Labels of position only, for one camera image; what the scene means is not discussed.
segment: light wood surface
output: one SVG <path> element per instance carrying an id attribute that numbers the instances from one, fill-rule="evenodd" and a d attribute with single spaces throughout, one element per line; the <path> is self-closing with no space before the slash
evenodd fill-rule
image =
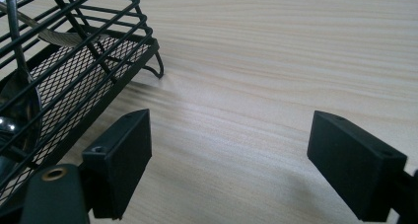
<path id="1" fill-rule="evenodd" d="M 80 163 L 120 116 L 151 110 L 153 157 L 120 223 L 361 223 L 307 158 L 315 110 L 418 168 L 418 0 L 141 7 L 166 75 L 140 72 L 63 160 Z"/>

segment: rack leg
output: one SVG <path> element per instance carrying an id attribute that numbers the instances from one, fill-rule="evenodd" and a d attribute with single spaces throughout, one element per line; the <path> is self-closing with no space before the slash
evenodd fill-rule
<path id="1" fill-rule="evenodd" d="M 161 59 L 160 53 L 158 51 L 157 51 L 157 53 L 155 55 L 156 55 L 158 64 L 160 66 L 160 72 L 157 72 L 157 70 L 155 70 L 154 68 L 151 68 L 150 66 L 147 66 L 147 65 L 145 65 L 143 67 L 143 69 L 146 69 L 146 70 L 150 71 L 157 78 L 161 79 L 161 78 L 163 78 L 163 75 L 164 75 L 164 64 L 163 64 L 163 60 Z"/>

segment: table surface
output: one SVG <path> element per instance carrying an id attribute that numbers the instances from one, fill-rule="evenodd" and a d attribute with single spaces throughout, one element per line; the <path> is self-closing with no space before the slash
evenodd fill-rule
<path id="1" fill-rule="evenodd" d="M 153 157 L 121 223 L 361 223 L 307 157 L 314 111 L 418 168 L 418 0 L 141 7 L 164 78 L 141 71 L 62 161 L 80 163 L 120 116 L 150 109 Z"/>

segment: utensil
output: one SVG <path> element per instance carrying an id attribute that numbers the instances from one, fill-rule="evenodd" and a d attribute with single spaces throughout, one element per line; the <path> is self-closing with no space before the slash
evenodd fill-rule
<path id="1" fill-rule="evenodd" d="M 3 13 L 7 13 L 7 5 L 0 2 L 0 11 Z M 31 17 L 27 16 L 22 12 L 17 11 L 17 17 L 20 21 L 22 21 L 31 28 L 34 28 L 39 25 L 39 23 L 36 20 L 32 19 Z M 59 33 L 50 29 L 43 30 L 38 34 L 38 37 L 48 43 L 65 47 L 75 47 L 84 40 L 77 33 Z M 106 38 L 108 38 L 108 35 L 99 35 L 92 40 L 92 43 L 96 43 Z"/>
<path id="2" fill-rule="evenodd" d="M 9 29 L 12 39 L 19 37 L 17 0 L 7 0 Z M 29 73 L 22 46 L 15 47 L 17 70 L 7 81 L 0 93 L 0 106 L 16 97 L 29 86 L 33 78 Z M 37 87 L 30 89 L 26 96 L 13 104 L 12 107 L 0 114 L 0 147 L 5 146 L 32 118 L 40 112 L 41 99 Z M 13 146 L 24 152 L 32 151 L 40 137 L 41 121 L 37 121 L 31 129 L 25 132 L 23 138 L 17 140 Z M 0 183 L 13 171 L 17 162 L 11 158 L 0 156 Z"/>

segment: wire basket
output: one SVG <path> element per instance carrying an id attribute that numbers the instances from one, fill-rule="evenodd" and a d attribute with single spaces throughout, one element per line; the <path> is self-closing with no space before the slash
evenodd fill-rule
<path id="1" fill-rule="evenodd" d="M 19 11 L 42 1 L 21 1 Z M 23 192 L 35 170 L 56 164 L 140 69 L 158 78 L 163 76 L 159 45 L 152 38 L 153 31 L 146 24 L 139 0 L 48 2 L 56 5 L 34 17 L 39 21 L 37 26 L 20 25 L 20 36 L 13 40 L 9 33 L 0 37 L 0 72 L 8 75 L 0 81 L 0 92 L 16 77 L 17 70 L 10 74 L 7 70 L 16 69 L 17 46 L 22 47 L 33 78 L 13 98 L 3 100 L 0 125 L 2 118 L 7 119 L 32 92 L 37 91 L 40 98 L 39 110 L 18 123 L 19 129 L 6 141 L 3 138 L 0 146 L 0 158 L 14 162 L 13 169 L 0 180 L 0 205 Z M 6 22 L 7 15 L 0 14 L 0 19 Z M 46 43 L 37 37 L 46 29 L 76 33 L 82 40 L 72 47 Z M 154 55 L 160 64 L 159 72 L 146 66 Z M 22 144 L 28 142 L 33 146 L 24 149 Z"/>

